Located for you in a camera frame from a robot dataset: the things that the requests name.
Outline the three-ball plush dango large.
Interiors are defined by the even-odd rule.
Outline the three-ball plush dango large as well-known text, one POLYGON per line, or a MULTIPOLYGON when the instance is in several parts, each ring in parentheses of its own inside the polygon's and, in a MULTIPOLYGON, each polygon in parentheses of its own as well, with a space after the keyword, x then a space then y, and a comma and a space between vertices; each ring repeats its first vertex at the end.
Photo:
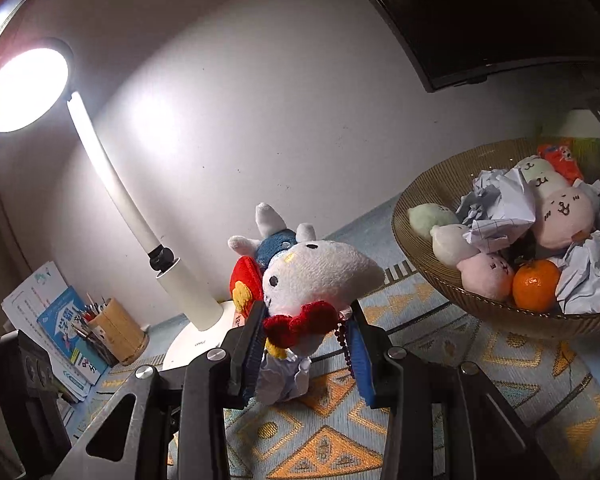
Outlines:
POLYGON ((412 230, 430 240, 439 262, 460 271, 468 292, 484 298, 504 301, 512 291, 514 271, 498 254, 486 254, 468 244, 468 227, 460 224, 454 212, 445 206, 426 203, 407 211, 412 230))

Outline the orange tangerine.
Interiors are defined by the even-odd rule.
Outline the orange tangerine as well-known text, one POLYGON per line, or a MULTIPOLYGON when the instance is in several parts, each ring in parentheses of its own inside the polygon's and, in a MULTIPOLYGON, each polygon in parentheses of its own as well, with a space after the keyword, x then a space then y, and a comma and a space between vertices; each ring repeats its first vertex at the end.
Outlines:
POLYGON ((560 270, 553 261, 531 260, 523 264, 513 280, 512 294, 516 307, 535 313, 550 312, 556 304, 556 287, 560 270))

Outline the white cat plush doll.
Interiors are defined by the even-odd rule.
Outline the white cat plush doll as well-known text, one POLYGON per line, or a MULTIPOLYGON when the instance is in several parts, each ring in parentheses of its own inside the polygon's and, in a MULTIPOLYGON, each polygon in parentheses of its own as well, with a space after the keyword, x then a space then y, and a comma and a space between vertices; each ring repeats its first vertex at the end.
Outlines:
POLYGON ((333 240, 300 242, 274 257, 262 278, 268 317, 257 401, 273 405, 304 396, 311 356, 350 318, 351 304, 383 282, 373 259, 333 240))

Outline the paper ball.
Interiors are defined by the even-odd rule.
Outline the paper ball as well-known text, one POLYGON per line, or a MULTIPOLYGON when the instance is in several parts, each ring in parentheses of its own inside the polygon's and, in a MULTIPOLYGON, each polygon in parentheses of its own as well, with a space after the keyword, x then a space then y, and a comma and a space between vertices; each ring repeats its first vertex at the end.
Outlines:
POLYGON ((481 170, 456 215, 466 242, 492 254, 513 245, 535 222, 535 199, 519 168, 481 170))
POLYGON ((565 315, 600 313, 600 231, 582 244, 571 245, 562 257, 550 261, 560 277, 555 296, 565 315))

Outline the orange red fabric pouch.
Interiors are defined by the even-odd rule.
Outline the orange red fabric pouch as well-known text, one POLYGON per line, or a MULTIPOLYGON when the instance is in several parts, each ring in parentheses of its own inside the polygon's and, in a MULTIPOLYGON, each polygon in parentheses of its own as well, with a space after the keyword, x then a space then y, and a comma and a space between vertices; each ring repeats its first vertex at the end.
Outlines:
POLYGON ((547 160, 550 166, 563 176, 569 184, 573 184, 577 180, 584 180, 577 159, 572 154, 571 142, 541 144, 536 149, 536 154, 547 160))

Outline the blue study workbook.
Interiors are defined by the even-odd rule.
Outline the blue study workbook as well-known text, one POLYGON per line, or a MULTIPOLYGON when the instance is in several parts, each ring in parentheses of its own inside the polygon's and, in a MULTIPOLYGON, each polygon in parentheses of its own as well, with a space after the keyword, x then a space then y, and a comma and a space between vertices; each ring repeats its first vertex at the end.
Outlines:
POLYGON ((64 290, 36 319, 56 349, 90 385, 96 385, 106 362, 87 340, 84 301, 73 287, 64 290))

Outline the black mesh pen holder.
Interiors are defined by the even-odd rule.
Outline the black mesh pen holder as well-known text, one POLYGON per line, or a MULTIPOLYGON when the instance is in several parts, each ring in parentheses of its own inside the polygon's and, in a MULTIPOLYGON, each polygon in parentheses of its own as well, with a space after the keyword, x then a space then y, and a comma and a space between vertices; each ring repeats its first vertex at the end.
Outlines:
POLYGON ((78 318, 72 322, 74 329, 79 336, 84 339, 94 350, 94 352, 109 366, 114 367, 119 363, 117 358, 109 351, 95 334, 94 330, 88 326, 87 322, 94 318, 93 313, 88 309, 79 309, 78 318))

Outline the cork pen holder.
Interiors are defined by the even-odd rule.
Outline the cork pen holder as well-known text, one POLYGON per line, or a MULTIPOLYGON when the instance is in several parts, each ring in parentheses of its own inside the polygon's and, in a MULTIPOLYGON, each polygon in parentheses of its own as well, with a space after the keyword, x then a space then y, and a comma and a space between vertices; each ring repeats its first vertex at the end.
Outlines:
POLYGON ((135 362, 146 349, 149 337, 116 298, 87 326, 122 365, 135 362))

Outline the patterned blue table mat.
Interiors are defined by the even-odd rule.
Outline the patterned blue table mat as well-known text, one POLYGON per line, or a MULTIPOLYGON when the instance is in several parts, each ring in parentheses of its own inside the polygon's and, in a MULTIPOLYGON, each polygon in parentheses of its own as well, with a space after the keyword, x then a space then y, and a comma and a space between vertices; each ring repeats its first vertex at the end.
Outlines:
MULTIPOLYGON (((422 359, 477 363, 564 479, 600 479, 600 334, 581 342, 501 330, 441 296, 416 272, 392 232, 384 203, 335 233, 375 259, 385 283, 361 302, 366 318, 422 359)), ((309 391, 274 406, 225 413, 236 479, 376 479, 387 410, 369 408, 334 338, 314 354, 309 391)))

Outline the small white bunny plush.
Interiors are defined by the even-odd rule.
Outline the small white bunny plush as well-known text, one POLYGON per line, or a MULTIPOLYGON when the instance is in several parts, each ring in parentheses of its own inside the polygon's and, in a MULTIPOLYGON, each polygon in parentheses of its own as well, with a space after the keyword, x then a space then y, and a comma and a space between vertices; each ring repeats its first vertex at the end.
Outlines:
POLYGON ((294 231, 269 204, 260 203, 254 212, 260 238, 234 235, 228 247, 239 256, 230 276, 230 294, 236 311, 245 318, 252 305, 263 300, 262 276, 271 260, 299 242, 316 240, 314 227, 300 223, 294 231))

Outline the green tissue box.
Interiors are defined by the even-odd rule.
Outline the green tissue box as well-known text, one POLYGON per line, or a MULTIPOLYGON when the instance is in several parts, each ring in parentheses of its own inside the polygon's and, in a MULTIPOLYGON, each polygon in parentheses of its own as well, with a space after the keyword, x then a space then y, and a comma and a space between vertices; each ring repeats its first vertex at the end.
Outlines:
POLYGON ((590 110, 570 110, 551 136, 541 136, 541 144, 572 143, 572 154, 585 182, 600 179, 600 121, 590 110))

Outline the white desk lamp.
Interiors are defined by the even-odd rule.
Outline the white desk lamp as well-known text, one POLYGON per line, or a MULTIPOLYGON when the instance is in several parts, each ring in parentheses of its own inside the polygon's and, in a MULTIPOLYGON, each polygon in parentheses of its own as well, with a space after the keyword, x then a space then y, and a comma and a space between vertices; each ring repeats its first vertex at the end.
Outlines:
POLYGON ((40 248, 80 292, 103 292, 139 326, 184 315, 166 362, 218 346, 234 308, 217 304, 148 226, 72 88, 72 53, 47 38, 0 54, 0 200, 15 240, 40 248))

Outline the black wall television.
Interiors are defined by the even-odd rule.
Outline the black wall television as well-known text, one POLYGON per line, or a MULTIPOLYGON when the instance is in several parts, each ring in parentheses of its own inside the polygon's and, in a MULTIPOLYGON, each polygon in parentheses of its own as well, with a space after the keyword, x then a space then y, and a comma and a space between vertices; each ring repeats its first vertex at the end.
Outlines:
POLYGON ((537 65, 600 63, 600 0, 370 0, 429 92, 537 65))

